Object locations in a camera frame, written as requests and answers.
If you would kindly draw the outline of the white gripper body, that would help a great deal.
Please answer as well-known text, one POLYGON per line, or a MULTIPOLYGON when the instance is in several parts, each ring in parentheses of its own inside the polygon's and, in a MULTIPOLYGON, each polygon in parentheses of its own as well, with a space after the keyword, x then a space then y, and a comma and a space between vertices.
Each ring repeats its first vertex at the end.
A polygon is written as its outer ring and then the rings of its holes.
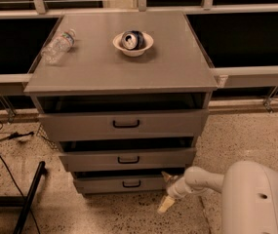
POLYGON ((183 176, 173 176, 167 182, 167 194, 174 199, 184 198, 190 193, 190 187, 183 176))

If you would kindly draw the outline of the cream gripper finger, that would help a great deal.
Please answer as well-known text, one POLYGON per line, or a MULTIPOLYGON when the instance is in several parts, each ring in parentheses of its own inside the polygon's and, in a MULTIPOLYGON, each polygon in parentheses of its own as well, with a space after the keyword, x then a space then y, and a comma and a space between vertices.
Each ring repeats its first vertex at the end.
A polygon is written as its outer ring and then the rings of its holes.
POLYGON ((161 199, 160 205, 157 209, 158 214, 164 214, 173 204, 175 203, 175 199, 169 195, 164 196, 161 199))
POLYGON ((166 182, 174 181, 179 178, 177 175, 170 175, 166 172, 162 172, 162 176, 166 182))

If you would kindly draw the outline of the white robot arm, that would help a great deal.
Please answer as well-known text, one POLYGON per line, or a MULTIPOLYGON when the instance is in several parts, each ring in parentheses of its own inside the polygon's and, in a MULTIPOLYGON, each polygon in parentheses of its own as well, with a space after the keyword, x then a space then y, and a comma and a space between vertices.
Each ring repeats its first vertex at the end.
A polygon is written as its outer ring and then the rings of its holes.
POLYGON ((160 214, 177 199, 212 189, 221 194, 222 234, 278 234, 278 173, 262 164, 239 161, 223 175, 189 167, 182 175, 163 177, 160 214))

